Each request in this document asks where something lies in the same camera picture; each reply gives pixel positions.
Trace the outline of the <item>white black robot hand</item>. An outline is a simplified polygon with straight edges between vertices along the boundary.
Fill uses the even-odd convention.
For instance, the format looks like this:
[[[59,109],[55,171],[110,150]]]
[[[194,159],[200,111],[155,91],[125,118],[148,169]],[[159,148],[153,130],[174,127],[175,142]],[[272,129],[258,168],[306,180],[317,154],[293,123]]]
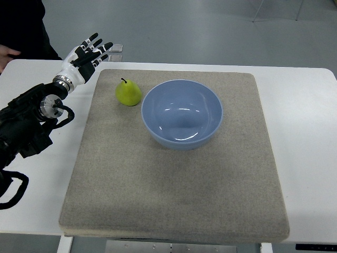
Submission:
[[[112,46],[112,42],[104,44],[98,34],[94,33],[71,50],[53,82],[68,94],[72,93],[78,85],[89,81],[98,65],[108,58],[107,53]]]

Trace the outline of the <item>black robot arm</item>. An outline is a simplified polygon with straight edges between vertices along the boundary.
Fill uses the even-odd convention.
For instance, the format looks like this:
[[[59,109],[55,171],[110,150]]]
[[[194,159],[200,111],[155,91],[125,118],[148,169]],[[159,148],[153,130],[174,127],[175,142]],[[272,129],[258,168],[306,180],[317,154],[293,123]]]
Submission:
[[[29,178],[5,167],[17,154],[27,158],[41,153],[52,144],[50,133],[70,123],[75,115],[62,101],[69,89],[60,81],[38,84],[1,109],[1,195],[16,178],[22,183],[12,199],[1,203],[1,209],[15,206],[25,193]]]

